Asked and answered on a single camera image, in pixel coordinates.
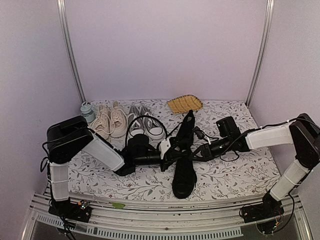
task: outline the gray sneaker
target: gray sneaker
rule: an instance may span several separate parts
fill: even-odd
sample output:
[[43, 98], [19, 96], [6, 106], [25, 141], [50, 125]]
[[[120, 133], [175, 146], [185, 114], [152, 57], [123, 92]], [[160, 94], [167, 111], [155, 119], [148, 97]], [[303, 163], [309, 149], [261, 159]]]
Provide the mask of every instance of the gray sneaker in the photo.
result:
[[[135, 118], [137, 118], [139, 116], [140, 116], [139, 109], [136, 107], [136, 105], [134, 103], [132, 103], [131, 107], [130, 107], [130, 110], [129, 110], [129, 114], [128, 114], [128, 123], [129, 123], [129, 125], [131, 124], [131, 122]], [[142, 118], [134, 121], [134, 123], [130, 127], [129, 135], [131, 137], [133, 137], [134, 135], [144, 134], [144, 133], [145, 133], [145, 130], [144, 130]]]
[[[153, 116], [151, 111], [144, 104], [141, 105], [140, 114]], [[148, 117], [144, 117], [142, 121], [145, 133], [149, 136], [149, 138], [153, 140], [159, 140], [164, 137], [165, 131], [158, 122]]]

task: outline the jar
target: jar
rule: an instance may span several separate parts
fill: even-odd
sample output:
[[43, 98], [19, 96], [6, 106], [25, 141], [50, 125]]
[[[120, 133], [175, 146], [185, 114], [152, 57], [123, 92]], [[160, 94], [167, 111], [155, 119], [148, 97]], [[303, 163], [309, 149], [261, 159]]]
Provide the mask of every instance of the jar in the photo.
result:
[[93, 122], [96, 119], [96, 115], [94, 110], [92, 109], [92, 106], [89, 102], [85, 101], [81, 104], [80, 107], [81, 116], [83, 116], [86, 120], [86, 122], [89, 124]]

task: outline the vent grille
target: vent grille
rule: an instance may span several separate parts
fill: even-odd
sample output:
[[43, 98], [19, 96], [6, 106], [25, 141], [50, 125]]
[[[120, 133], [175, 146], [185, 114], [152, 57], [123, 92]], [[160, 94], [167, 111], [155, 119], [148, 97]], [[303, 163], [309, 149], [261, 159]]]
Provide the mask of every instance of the vent grille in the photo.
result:
[[[63, 222], [59, 218], [47, 216], [39, 213], [37, 216], [39, 222], [62, 228]], [[87, 235], [108, 238], [110, 240], [222, 240], [243, 236], [240, 227], [234, 227], [224, 230], [207, 231], [201, 233], [136, 233], [129, 231], [109, 230], [102, 227], [87, 226]]]

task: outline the floral tablecloth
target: floral tablecloth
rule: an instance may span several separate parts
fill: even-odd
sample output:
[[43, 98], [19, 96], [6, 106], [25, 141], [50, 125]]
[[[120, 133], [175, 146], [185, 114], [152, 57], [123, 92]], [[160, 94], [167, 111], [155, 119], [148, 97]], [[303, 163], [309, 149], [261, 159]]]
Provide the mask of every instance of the floral tablecloth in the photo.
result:
[[[146, 105], [164, 125], [168, 132], [180, 123], [186, 113], [173, 114], [166, 100], [120, 100], [126, 113], [134, 102]], [[233, 116], [241, 132], [256, 128], [249, 110], [242, 101], [203, 100], [203, 109], [194, 112], [195, 125], [210, 136], [219, 137], [216, 121]], [[98, 105], [112, 105], [112, 101], [94, 101]], [[109, 138], [117, 149], [124, 147], [124, 138]], [[156, 146], [159, 141], [151, 141]], [[194, 147], [205, 143], [194, 138]], [[177, 199], [172, 192], [175, 164], [165, 172], [158, 165], [138, 166], [135, 173], [118, 176], [99, 161], [84, 152], [76, 155], [69, 164], [69, 189], [73, 193], [98, 197], [128, 199], [138, 201], [203, 201], [230, 199], [262, 194], [270, 189], [280, 173], [268, 148], [240, 152], [234, 162], [224, 162], [219, 158], [208, 162], [194, 162], [197, 183], [192, 194], [186, 199]], [[223, 156], [232, 160], [233, 152]]]

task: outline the yellow basket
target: yellow basket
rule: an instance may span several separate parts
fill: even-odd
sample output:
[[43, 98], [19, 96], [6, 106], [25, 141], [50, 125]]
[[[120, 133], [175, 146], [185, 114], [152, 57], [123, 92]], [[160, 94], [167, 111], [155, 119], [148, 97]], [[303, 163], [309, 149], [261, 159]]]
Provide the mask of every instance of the yellow basket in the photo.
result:
[[193, 95], [184, 95], [167, 102], [174, 114], [187, 113], [189, 110], [199, 110], [203, 108], [203, 103]]

